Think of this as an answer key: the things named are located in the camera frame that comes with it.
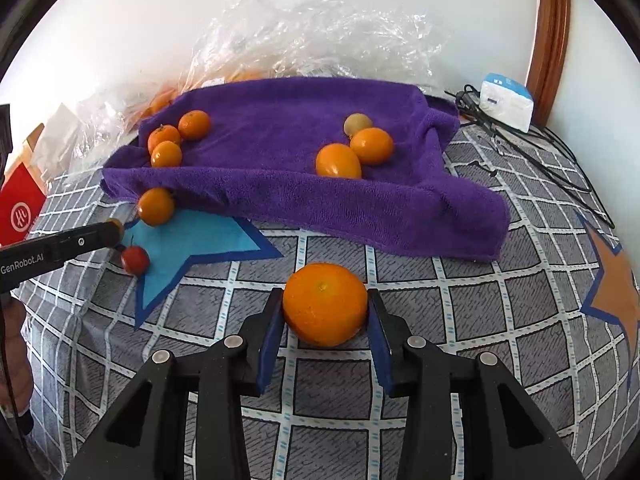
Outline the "person's left hand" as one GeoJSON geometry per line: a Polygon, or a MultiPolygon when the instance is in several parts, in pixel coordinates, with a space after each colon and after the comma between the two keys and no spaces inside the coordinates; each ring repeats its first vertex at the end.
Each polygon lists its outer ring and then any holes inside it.
{"type": "Polygon", "coordinates": [[[20,300],[11,299],[9,305],[3,310],[4,326],[6,330],[6,362],[8,362],[9,376],[17,411],[23,414],[29,406],[34,381],[32,380],[32,367],[27,357],[27,346],[21,334],[25,322],[26,310],[20,300]]]}

